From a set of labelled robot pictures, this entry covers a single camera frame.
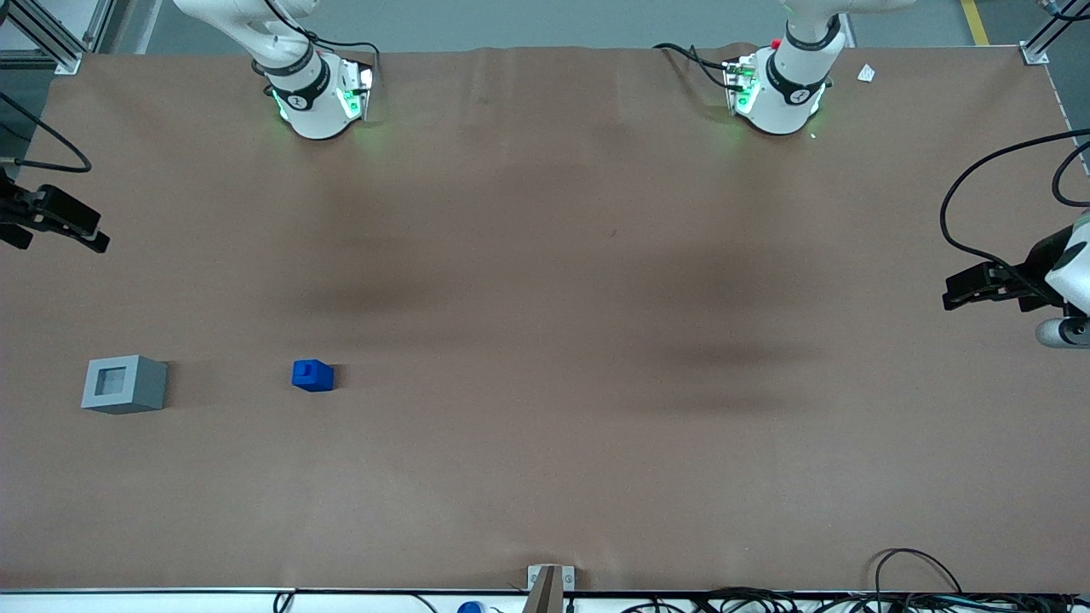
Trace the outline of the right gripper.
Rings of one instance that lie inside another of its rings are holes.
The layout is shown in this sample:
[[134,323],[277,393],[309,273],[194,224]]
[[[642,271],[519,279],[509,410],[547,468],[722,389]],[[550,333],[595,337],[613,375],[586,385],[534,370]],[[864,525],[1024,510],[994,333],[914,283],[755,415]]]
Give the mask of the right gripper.
[[104,255],[110,241],[100,229],[101,213],[59,187],[44,185],[28,190],[1,175],[0,239],[15,249],[31,248],[34,233],[21,225],[37,225],[40,232],[52,232],[77,240]]

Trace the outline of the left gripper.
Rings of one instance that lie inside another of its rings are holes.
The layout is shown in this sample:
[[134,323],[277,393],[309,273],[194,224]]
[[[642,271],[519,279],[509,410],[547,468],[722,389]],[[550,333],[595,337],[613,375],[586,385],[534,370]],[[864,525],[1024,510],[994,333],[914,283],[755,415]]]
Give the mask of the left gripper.
[[998,302],[1018,298],[1020,312],[1056,306],[1063,312],[1077,309],[1089,314],[1089,214],[1073,226],[1036,242],[1018,268],[1028,283],[1018,298],[1019,281],[993,261],[981,261],[945,280],[942,295],[946,312],[966,304]]

